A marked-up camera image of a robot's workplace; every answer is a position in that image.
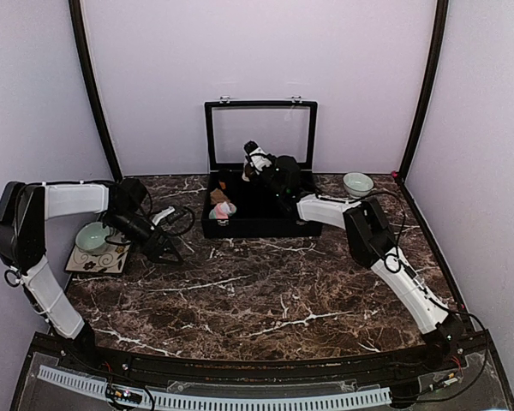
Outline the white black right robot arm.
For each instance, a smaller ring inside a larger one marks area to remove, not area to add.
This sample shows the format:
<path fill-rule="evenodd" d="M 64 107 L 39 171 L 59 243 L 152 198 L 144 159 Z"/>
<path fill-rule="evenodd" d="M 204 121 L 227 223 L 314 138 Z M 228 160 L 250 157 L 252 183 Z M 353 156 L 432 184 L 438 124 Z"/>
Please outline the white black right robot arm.
<path fill-rule="evenodd" d="M 315 188 L 304 187 L 293 157 L 276 157 L 259 147 L 245 154 L 243 179 L 261 183 L 288 215 L 343 229 L 352 259 L 378 275 L 416 322 L 427 345 L 420 354 L 421 365 L 437 372 L 451 360 L 464 334 L 463 322 L 403 255 L 399 236 L 394 234 L 376 194 L 360 200 L 320 195 Z"/>

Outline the pink patterned sock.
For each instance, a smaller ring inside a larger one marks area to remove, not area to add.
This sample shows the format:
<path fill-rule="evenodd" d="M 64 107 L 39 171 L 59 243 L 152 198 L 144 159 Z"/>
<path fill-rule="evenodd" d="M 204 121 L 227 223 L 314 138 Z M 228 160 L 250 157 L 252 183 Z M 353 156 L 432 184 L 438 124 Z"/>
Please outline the pink patterned sock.
<path fill-rule="evenodd" d="M 217 203 L 209 212 L 210 219 L 227 220 L 236 213 L 236 206 L 229 201 Z"/>

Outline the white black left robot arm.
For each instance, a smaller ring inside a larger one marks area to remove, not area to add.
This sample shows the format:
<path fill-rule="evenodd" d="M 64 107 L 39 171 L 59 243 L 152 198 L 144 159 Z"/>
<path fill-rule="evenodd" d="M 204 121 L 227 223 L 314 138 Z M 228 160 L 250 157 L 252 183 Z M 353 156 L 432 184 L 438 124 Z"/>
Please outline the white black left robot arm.
<path fill-rule="evenodd" d="M 133 242 L 151 262 L 180 265 L 173 235 L 144 211 L 148 192 L 137 178 L 119 182 L 8 182 L 0 199 L 0 260 L 12 288 L 20 287 L 62 338 L 93 336 L 92 327 L 65 295 L 47 258 L 47 223 L 55 218 L 95 214 Z"/>

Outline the beige and brown sock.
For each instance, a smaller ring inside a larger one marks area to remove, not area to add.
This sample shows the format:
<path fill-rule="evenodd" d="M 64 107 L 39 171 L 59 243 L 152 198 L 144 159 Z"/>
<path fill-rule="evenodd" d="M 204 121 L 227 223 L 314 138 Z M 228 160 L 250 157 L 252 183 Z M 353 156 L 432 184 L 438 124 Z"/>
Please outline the beige and brown sock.
<path fill-rule="evenodd" d="M 242 171 L 242 179 L 245 182 L 251 182 L 255 179 L 256 172 L 251 164 L 245 164 Z"/>

